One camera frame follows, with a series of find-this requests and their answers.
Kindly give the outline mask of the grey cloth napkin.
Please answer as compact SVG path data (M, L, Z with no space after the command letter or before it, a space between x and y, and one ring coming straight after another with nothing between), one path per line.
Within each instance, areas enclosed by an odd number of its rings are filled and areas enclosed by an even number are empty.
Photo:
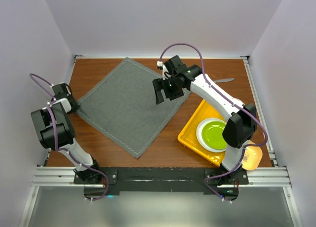
M161 75L125 58L78 100L77 114L139 158L169 123L190 92L157 105L152 81Z

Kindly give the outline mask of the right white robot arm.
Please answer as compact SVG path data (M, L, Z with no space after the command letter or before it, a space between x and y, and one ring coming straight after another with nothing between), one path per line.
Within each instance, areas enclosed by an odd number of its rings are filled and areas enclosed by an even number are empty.
M237 179L237 170L241 168L249 140L259 125L256 107L230 96L210 79L204 67L158 61L157 68L162 70L162 77L153 80L156 104L183 96L185 88L199 95L222 115L226 122L222 134L227 146L222 162L224 169L215 178L231 184Z

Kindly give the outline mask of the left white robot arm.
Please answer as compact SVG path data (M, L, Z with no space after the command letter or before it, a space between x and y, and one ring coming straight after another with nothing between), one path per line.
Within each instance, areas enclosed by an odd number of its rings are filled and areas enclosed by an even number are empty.
M97 161L76 141L75 130L69 120L72 110L68 99L53 99L44 108L31 112L31 118L42 147L63 154L74 166L74 173L83 182L97 184L102 171Z

